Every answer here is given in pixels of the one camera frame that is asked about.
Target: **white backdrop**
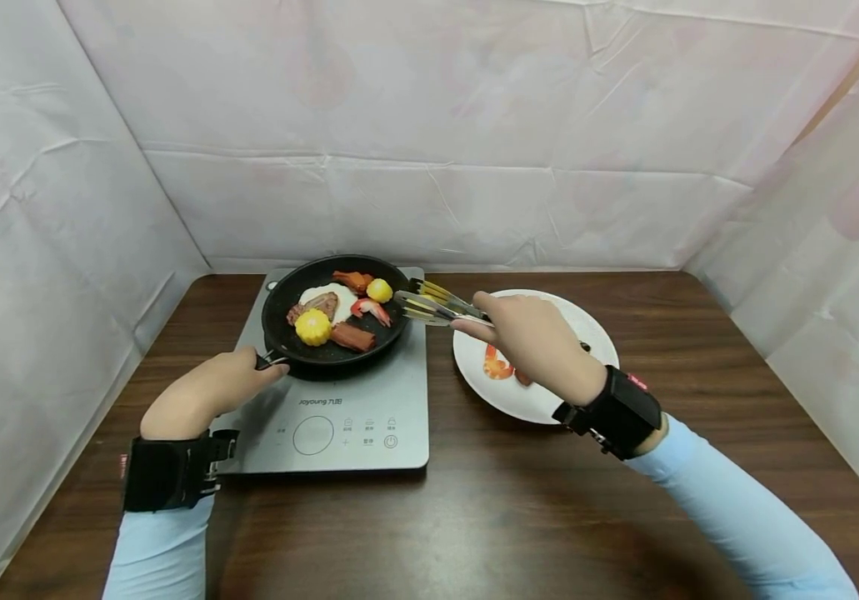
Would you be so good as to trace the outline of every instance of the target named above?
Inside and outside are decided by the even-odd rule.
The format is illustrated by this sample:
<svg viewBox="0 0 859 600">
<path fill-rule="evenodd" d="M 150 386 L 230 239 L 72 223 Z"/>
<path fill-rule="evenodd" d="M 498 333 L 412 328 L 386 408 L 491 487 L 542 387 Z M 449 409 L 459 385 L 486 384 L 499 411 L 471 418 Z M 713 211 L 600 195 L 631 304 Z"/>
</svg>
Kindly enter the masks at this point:
<svg viewBox="0 0 859 600">
<path fill-rule="evenodd" d="M 859 56 L 852 0 L 59 5 L 222 271 L 679 268 Z"/>
<path fill-rule="evenodd" d="M 858 55 L 850 0 L 0 0 L 0 573 L 207 260 L 677 268 Z"/>
<path fill-rule="evenodd" d="M 687 270 L 859 474 L 859 83 Z"/>
<path fill-rule="evenodd" d="M 0 2 L 0 573 L 206 272 L 54 2 Z"/>
</svg>

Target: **light blue sleeve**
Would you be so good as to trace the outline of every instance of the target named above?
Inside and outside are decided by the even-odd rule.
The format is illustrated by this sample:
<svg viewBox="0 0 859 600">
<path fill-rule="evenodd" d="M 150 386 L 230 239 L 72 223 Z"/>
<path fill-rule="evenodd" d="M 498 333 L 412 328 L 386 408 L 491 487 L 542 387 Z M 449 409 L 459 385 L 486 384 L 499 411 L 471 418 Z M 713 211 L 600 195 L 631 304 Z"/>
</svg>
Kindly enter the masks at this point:
<svg viewBox="0 0 859 600">
<path fill-rule="evenodd" d="M 723 553 L 756 598 L 859 598 L 825 542 L 781 500 L 686 425 L 626 461 L 669 492 Z M 213 497 L 193 509 L 127 512 L 102 597 L 203 598 Z"/>
<path fill-rule="evenodd" d="M 209 495 L 191 509 L 123 514 L 102 598 L 203 598 L 206 526 L 213 499 Z"/>
<path fill-rule="evenodd" d="M 626 464 L 669 492 L 755 598 L 859 598 L 832 550 L 782 500 L 668 419 L 659 446 Z"/>
</svg>

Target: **lemon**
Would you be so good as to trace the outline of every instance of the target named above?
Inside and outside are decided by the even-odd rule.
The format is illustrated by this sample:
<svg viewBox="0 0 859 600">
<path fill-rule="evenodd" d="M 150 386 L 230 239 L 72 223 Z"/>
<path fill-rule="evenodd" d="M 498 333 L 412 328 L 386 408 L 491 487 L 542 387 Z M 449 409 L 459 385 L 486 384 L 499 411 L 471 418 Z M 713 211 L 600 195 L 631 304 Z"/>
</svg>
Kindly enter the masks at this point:
<svg viewBox="0 0 859 600">
<path fill-rule="evenodd" d="M 322 310 L 310 308 L 296 320 L 296 335 L 307 346 L 322 346 L 329 341 L 332 323 Z"/>
<path fill-rule="evenodd" d="M 387 303 L 392 299 L 392 288 L 385 279 L 373 279 L 366 288 L 366 295 L 380 304 Z"/>
</svg>

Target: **dark wood surface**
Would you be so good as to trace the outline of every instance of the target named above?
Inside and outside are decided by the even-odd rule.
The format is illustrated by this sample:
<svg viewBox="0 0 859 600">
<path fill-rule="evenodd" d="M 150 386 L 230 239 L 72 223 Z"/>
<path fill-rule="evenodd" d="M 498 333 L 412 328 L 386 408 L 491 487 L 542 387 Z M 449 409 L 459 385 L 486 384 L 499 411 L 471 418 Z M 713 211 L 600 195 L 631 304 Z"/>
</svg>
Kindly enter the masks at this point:
<svg viewBox="0 0 859 600">
<path fill-rule="evenodd" d="M 534 288 L 603 324 L 674 416 L 801 514 L 859 587 L 859 479 L 712 297 L 679 272 L 440 274 Z M 99 598 L 118 457 L 172 380 L 231 350 L 261 277 L 196 282 L 0 581 L 4 598 Z M 409 474 L 231 480 L 209 527 L 210 598 L 744 598 L 669 497 L 588 438 L 476 397 L 430 330 L 430 460 Z"/>
</svg>

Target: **food item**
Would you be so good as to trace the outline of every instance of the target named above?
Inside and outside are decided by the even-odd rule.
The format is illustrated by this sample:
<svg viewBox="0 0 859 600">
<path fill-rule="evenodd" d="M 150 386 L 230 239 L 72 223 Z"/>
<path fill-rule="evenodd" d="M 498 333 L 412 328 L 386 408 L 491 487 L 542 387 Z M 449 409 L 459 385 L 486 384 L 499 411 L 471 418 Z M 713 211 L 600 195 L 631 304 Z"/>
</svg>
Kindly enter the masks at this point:
<svg viewBox="0 0 859 600">
<path fill-rule="evenodd" d="M 525 388 L 532 385 L 532 380 L 529 378 L 529 375 L 519 371 L 518 368 L 516 370 L 516 380 L 519 382 L 519 385 L 522 385 Z"/>
<path fill-rule="evenodd" d="M 329 341 L 332 326 L 322 310 L 309 308 L 296 320 L 296 335 L 307 346 L 322 346 Z"/>
<path fill-rule="evenodd" d="M 330 323 L 341 323 L 352 316 L 352 312 L 349 309 L 351 309 L 352 304 L 356 302 L 356 295 L 351 289 L 341 283 L 328 283 L 319 287 L 309 288 L 307 291 L 302 292 L 302 296 L 299 296 L 299 303 L 308 306 L 314 301 L 314 299 L 328 294 L 334 294 L 337 298 L 335 308 L 333 309 L 332 314 L 329 315 Z"/>
<path fill-rule="evenodd" d="M 386 309 L 382 307 L 382 304 L 375 302 L 371 297 L 360 297 L 352 305 L 353 315 L 361 318 L 364 313 L 371 314 L 375 318 L 378 318 L 383 327 L 392 327 L 392 319 L 389 317 L 389 313 L 387 313 Z"/>
<path fill-rule="evenodd" d="M 371 274 L 364 274 L 356 271 L 333 271 L 332 278 L 335 279 L 336 282 L 340 282 L 342 285 L 353 290 L 356 293 L 356 296 L 365 296 L 368 284 L 372 283 Z"/>
<path fill-rule="evenodd" d="M 483 372 L 490 379 L 508 379 L 512 377 L 515 368 L 509 362 L 499 360 L 499 354 L 491 343 L 486 345 L 486 359 L 483 361 Z"/>
<path fill-rule="evenodd" d="M 332 329 L 332 336 L 329 339 L 339 343 L 343 348 L 349 348 L 358 353 L 370 352 L 375 347 L 375 335 L 351 326 L 347 322 L 337 324 Z"/>
<path fill-rule="evenodd" d="M 337 306 L 339 306 L 339 296 L 336 296 L 334 292 L 326 292 L 326 294 L 320 294 L 319 296 L 310 299 L 309 302 L 292 306 L 292 308 L 289 309 L 288 314 L 286 314 L 286 322 L 291 324 L 291 326 L 295 326 L 297 318 L 310 308 L 322 310 L 322 313 L 326 314 L 326 318 L 328 318 L 329 322 L 332 322 L 336 315 Z"/>
<path fill-rule="evenodd" d="M 303 304 L 294 304 L 292 308 L 289 309 L 289 312 L 286 313 L 286 323 L 291 324 L 291 326 L 296 327 L 296 320 L 301 316 L 307 308 Z"/>
<path fill-rule="evenodd" d="M 366 295 L 375 302 L 385 304 L 392 299 L 392 288 L 385 279 L 373 279 L 372 283 L 366 286 Z"/>
<path fill-rule="evenodd" d="M 315 298 L 312 298 L 311 301 L 305 303 L 305 308 L 307 310 L 309 308 L 317 308 L 326 313 L 326 318 L 331 322 L 332 318 L 336 315 L 336 307 L 339 306 L 339 296 L 336 296 L 335 292 L 326 292 L 326 294 L 320 294 Z"/>
</svg>

